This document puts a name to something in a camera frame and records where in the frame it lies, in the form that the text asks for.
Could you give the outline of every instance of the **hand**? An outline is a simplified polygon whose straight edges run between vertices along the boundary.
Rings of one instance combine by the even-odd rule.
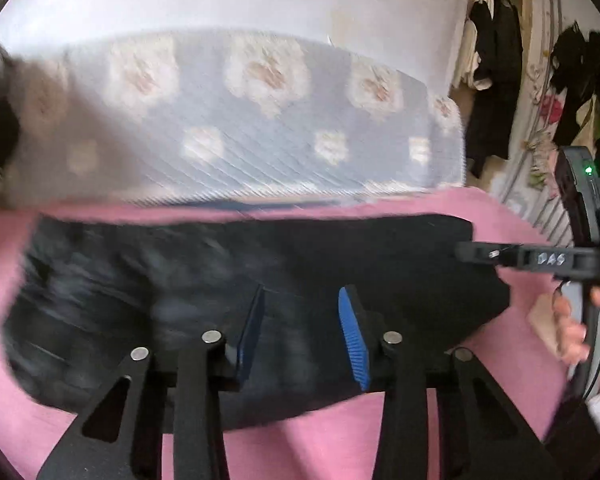
[[[600,288],[591,291],[591,301],[600,307]],[[558,350],[562,360],[568,365],[576,365],[589,357],[591,348],[584,343],[587,329],[571,319],[571,304],[565,297],[554,299],[554,314],[558,330]]]

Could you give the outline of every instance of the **gray fabric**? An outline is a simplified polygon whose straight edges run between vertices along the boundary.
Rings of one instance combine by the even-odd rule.
[[[374,196],[464,182],[458,109],[326,44],[144,35],[21,63],[10,205]]]

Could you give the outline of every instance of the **black mount arm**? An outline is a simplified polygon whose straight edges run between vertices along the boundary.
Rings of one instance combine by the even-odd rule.
[[[569,394],[589,399],[596,393],[600,371],[600,309],[592,304],[591,287],[600,285],[600,178],[591,154],[581,146],[558,152],[555,179],[569,215],[573,248],[463,242],[456,247],[459,260],[472,264],[512,267],[527,272],[548,272],[581,283],[578,298],[570,298],[578,322],[587,327],[586,343],[592,351],[575,367]]]
[[[219,391],[238,391],[248,378],[264,315],[258,286],[244,323],[217,330],[179,352],[134,349],[75,418],[38,480],[158,480],[167,388],[176,388],[174,477],[228,480]]]
[[[434,388],[438,399],[442,480],[562,478],[552,456],[470,350],[429,351],[407,322],[387,327],[379,314],[364,309],[354,286],[343,291],[340,319],[354,375],[364,391],[385,392],[373,480],[427,479],[427,388]]]

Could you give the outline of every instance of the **pink bedsheet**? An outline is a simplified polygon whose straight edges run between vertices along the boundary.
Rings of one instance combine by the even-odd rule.
[[[475,240],[545,243],[531,227],[475,188],[453,189],[409,200],[385,200],[347,208],[269,212],[217,212],[192,208],[56,206],[44,210],[65,219],[110,222],[227,221],[240,218],[364,218],[440,213],[474,223]],[[18,263],[36,224],[36,211],[0,212],[0,323],[20,284]],[[543,436],[565,381],[565,370],[526,322],[536,297],[553,290],[549,277],[512,270],[500,276],[511,286],[511,307],[473,335],[472,348],[501,384],[534,431]],[[382,395],[371,394],[265,428],[225,434],[233,480],[368,480],[378,442]],[[32,402],[11,379],[0,350],[0,448],[25,480],[40,466],[72,416]],[[435,417],[430,416],[432,424]],[[435,439],[436,431],[431,437]],[[163,476],[173,478],[173,441],[164,439]],[[438,477],[436,447],[429,477]]]

